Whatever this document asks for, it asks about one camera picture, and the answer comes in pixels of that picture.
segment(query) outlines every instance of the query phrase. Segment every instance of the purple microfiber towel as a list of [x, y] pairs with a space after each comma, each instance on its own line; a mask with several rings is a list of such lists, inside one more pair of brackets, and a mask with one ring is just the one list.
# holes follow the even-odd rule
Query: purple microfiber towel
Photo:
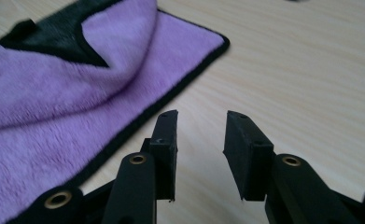
[[80, 185], [229, 46], [155, 0], [103, 2], [72, 38], [45, 43], [46, 24], [28, 23], [0, 41], [0, 223], [48, 189]]

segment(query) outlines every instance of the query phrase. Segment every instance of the brass insert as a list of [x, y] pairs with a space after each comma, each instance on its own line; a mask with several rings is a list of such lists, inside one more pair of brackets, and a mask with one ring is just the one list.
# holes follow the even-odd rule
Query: brass insert
[[69, 203], [71, 199], [72, 193], [68, 190], [63, 190], [48, 197], [48, 199], [45, 201], [45, 207], [48, 209], [63, 207]]
[[130, 163], [138, 165], [147, 161], [147, 158], [143, 155], [136, 155], [130, 158]]
[[290, 165], [290, 166], [300, 166], [301, 165], [301, 162], [298, 159], [296, 159], [294, 157], [290, 157], [290, 156], [283, 157], [282, 161], [285, 164]]

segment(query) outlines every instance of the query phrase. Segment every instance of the wood grain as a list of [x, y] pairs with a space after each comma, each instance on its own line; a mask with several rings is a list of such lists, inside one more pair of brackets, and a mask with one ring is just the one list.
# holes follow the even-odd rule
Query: wood grain
[[[0, 0], [0, 36], [72, 1]], [[158, 223], [267, 223], [263, 203], [241, 202], [222, 154], [227, 110], [251, 117], [275, 145], [311, 163], [333, 189], [365, 192], [365, 0], [160, 0], [163, 10], [232, 42], [163, 111], [177, 109], [176, 201]], [[82, 186], [115, 178], [120, 160], [150, 137], [151, 119]]]

